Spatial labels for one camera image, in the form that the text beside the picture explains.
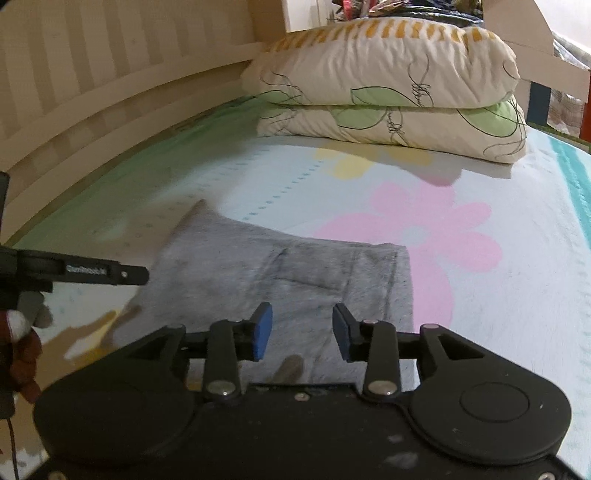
wooden headboard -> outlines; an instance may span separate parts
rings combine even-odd
[[[151,136],[242,95],[281,0],[11,0],[0,11],[5,242]]]

wall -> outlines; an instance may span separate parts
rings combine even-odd
[[[308,30],[320,26],[316,0],[284,0],[283,8],[288,31]]]
[[[535,0],[550,28],[591,51],[590,0]]]

gray cloth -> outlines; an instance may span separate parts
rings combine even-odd
[[[411,332],[408,252],[298,238],[212,212],[204,202],[179,224],[105,342],[121,347],[170,323],[188,332],[220,319],[245,319],[262,301],[273,308],[273,330],[258,363],[242,362],[247,382],[320,383],[363,380],[365,364],[341,360],[332,334],[332,308],[344,302],[358,319],[391,322]],[[190,376],[200,378],[202,362]],[[402,387],[413,387],[412,362]]]

mattress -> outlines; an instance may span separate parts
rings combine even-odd
[[[293,235],[405,245],[415,329],[439,323],[561,387],[573,421],[560,456],[588,474],[591,157],[537,131],[513,166],[403,147],[257,138],[258,115],[256,102],[235,102],[141,151],[17,247],[150,265],[200,199],[229,218]],[[47,299],[56,322],[41,332],[42,387],[100,356],[96,345],[134,293],[56,286]],[[30,471],[41,448],[22,401],[17,411],[19,460]]]

stacked pillows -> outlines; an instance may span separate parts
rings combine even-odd
[[[386,17],[288,34],[242,75],[260,135],[404,145],[513,163],[525,154],[515,54],[494,33]]]

